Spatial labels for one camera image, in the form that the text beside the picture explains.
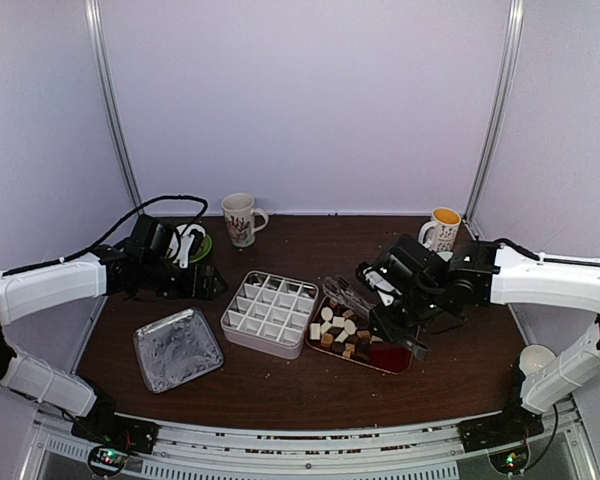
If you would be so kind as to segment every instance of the white mug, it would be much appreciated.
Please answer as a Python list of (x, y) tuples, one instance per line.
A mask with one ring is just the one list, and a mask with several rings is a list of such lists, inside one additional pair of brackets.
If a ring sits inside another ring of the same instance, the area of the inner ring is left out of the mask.
[(436, 208), (431, 221), (420, 229), (418, 242), (434, 252), (450, 252), (461, 221), (460, 214), (450, 208)]
[[(234, 246), (244, 248), (256, 241), (259, 232), (269, 223), (269, 215), (261, 208), (254, 208), (255, 199), (248, 193), (234, 193), (222, 200), (224, 219), (227, 222), (229, 238)], [(264, 219), (259, 227), (255, 226), (255, 215)]]

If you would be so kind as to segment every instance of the wooden table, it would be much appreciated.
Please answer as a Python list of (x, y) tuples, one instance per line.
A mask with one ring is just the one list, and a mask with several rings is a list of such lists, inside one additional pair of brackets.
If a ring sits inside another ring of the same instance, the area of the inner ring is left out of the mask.
[[(214, 240), (211, 263), (231, 285), (212, 301), (167, 301), (141, 294), (110, 298), (78, 373), (118, 401), (118, 411), (199, 425), (255, 429), (331, 429), (405, 425), (501, 409), (511, 362), (524, 347), (506, 307), (469, 309), (461, 329), (422, 335), (431, 353), (398, 376), (352, 365), (304, 348), (287, 361), (227, 342), (220, 317), (247, 272), (263, 270), (316, 284), (372, 262), (401, 233), (416, 234), (422, 217), (274, 216), (255, 245), (231, 247), (222, 218), (205, 218)], [(458, 241), (468, 239), (461, 231)], [(133, 332), (190, 306), (203, 310), (225, 355), (222, 369), (161, 394), (142, 380)]]

